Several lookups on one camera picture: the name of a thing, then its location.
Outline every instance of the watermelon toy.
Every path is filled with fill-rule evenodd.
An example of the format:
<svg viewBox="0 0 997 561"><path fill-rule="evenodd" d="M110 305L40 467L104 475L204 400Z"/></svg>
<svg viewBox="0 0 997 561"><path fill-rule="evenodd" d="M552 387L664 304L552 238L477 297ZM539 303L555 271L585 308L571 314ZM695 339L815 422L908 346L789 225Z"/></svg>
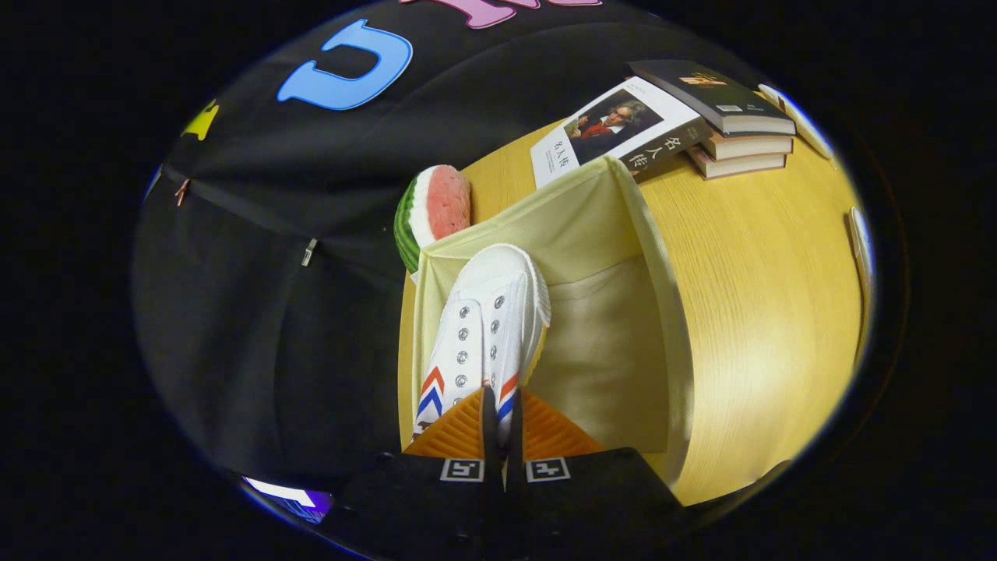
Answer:
<svg viewBox="0 0 997 561"><path fill-rule="evenodd" d="M395 243L410 273L419 251L471 225L471 182L453 166L423 170L402 195L395 214Z"/></svg>

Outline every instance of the white sneaker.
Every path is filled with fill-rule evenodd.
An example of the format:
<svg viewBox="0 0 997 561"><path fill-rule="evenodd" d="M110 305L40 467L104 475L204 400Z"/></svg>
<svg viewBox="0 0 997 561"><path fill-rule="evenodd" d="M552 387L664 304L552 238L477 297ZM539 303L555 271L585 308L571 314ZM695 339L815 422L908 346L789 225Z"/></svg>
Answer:
<svg viewBox="0 0 997 561"><path fill-rule="evenodd" d="M483 385L496 396L498 441L505 444L516 389L536 366L550 326L550 297L529 255L509 244L478 252L461 270L419 396L413 439Z"/></svg>

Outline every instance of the portrait on book cover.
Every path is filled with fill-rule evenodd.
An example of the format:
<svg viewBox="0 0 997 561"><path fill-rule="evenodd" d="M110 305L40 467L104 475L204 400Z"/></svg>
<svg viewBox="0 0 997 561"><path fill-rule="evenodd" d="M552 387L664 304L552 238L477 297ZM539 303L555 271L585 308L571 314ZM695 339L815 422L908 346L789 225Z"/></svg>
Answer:
<svg viewBox="0 0 997 561"><path fill-rule="evenodd" d="M564 126L564 133L582 165L661 121L644 102L621 89L583 109Z"/></svg>

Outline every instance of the wooden table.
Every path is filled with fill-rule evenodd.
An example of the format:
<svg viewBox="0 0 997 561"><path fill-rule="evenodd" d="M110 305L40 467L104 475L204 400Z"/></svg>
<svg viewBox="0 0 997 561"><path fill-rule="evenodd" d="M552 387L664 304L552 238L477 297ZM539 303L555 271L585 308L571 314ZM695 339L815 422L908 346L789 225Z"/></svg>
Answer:
<svg viewBox="0 0 997 561"><path fill-rule="evenodd" d="M534 191L529 148L557 123L464 170L473 224ZM685 155L640 184L686 313L694 404L672 492L693 504L749 485L799 454L852 377L861 293L845 213L859 206L844 169L797 138L783 170L704 181ZM399 332L399 430L412 434L412 313ZM655 466L660 458L646 454Z"/></svg>

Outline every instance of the fabric storage box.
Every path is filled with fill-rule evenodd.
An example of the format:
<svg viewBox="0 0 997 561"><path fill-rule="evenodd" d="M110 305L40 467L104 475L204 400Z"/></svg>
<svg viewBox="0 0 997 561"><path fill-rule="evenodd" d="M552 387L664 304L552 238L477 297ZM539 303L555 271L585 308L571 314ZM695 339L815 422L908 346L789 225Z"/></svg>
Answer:
<svg viewBox="0 0 997 561"><path fill-rule="evenodd" d="M593 160L422 249L412 395L458 273L496 243L526 250L549 287L551 324L525 387L607 448L636 448L673 484L692 430L689 334L661 234L615 158ZM416 407L413 400L413 417Z"/></svg>

